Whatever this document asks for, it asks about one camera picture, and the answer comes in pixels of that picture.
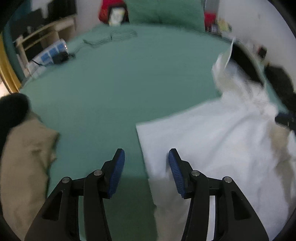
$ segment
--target metal screw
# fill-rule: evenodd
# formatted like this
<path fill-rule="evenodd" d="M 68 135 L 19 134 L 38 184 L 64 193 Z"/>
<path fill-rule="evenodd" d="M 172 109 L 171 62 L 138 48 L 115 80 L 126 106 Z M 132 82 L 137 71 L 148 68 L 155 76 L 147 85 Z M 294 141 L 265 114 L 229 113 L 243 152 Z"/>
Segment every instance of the metal screw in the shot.
<path fill-rule="evenodd" d="M 102 170 L 95 170 L 95 171 L 94 171 L 94 175 L 95 175 L 95 176 L 100 176 L 100 175 L 102 175 L 102 174 L 103 174 Z"/>
<path fill-rule="evenodd" d="M 200 175 L 200 172 L 197 171 L 197 170 L 193 170 L 193 171 L 191 172 L 191 175 L 192 175 L 192 176 L 195 176 L 195 177 L 198 177 L 198 176 Z"/>
<path fill-rule="evenodd" d="M 70 181 L 70 178 L 68 178 L 68 177 L 64 177 L 62 179 L 62 183 L 68 183 L 69 181 Z"/>
<path fill-rule="evenodd" d="M 224 181 L 227 183 L 231 183 L 232 179 L 231 179 L 231 177 L 224 177 Z"/>

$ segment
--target white fabric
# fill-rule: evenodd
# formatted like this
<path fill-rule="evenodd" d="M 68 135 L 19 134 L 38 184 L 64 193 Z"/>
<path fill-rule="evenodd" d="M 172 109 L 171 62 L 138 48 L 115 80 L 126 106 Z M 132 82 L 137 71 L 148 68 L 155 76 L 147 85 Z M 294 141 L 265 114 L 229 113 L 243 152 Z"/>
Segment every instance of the white fabric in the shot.
<path fill-rule="evenodd" d="M 171 148 L 208 177 L 232 177 L 271 240 L 291 214 L 295 202 L 290 192 L 291 188 L 295 190 L 294 163 L 284 161 L 276 168 L 288 157 L 289 131 L 275 124 L 277 109 L 269 103 L 265 90 L 242 80 L 238 69 L 234 71 L 230 54 L 231 48 L 213 66 L 217 87 L 223 91 L 220 99 L 136 126 L 156 205 L 158 241 L 181 240 L 190 203 L 177 192 L 167 162 Z M 294 137 L 290 140 L 290 149 L 296 150 Z M 281 178 L 287 168 L 290 186 L 283 187 Z M 214 206 L 211 198 L 207 240 L 213 239 Z"/>

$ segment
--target white wall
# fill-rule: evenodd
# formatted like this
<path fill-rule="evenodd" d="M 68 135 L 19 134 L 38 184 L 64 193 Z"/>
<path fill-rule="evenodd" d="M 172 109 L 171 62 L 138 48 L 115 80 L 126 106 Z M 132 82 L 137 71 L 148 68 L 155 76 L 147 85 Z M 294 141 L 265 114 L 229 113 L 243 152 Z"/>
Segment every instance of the white wall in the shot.
<path fill-rule="evenodd" d="M 276 8 L 267 0 L 220 0 L 218 16 L 233 34 L 267 47 L 266 59 L 283 65 L 296 87 L 296 38 Z"/>
<path fill-rule="evenodd" d="M 47 4 L 51 0 L 31 0 L 32 10 L 42 9 L 43 17 L 48 15 Z M 77 34 L 86 32 L 100 23 L 98 11 L 101 6 L 101 0 L 76 0 L 77 6 Z"/>

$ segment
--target red bag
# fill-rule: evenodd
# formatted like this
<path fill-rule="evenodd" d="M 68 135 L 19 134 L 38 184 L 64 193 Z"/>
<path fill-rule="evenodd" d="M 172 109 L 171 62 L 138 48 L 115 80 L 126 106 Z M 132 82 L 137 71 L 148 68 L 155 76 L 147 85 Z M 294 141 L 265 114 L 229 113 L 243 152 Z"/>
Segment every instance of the red bag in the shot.
<path fill-rule="evenodd" d="M 103 0 L 99 12 L 99 20 L 103 23 L 108 23 L 109 9 L 120 5 L 125 5 L 125 2 L 123 0 Z"/>

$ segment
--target beige cloth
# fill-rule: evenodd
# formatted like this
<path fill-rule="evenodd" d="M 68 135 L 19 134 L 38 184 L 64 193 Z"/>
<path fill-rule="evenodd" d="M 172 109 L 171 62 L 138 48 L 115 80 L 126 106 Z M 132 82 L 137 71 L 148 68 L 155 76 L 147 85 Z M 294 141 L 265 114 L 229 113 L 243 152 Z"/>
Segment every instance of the beige cloth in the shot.
<path fill-rule="evenodd" d="M 7 137 L 0 166 L 0 198 L 3 217 L 21 240 L 45 202 L 57 136 L 31 113 Z"/>

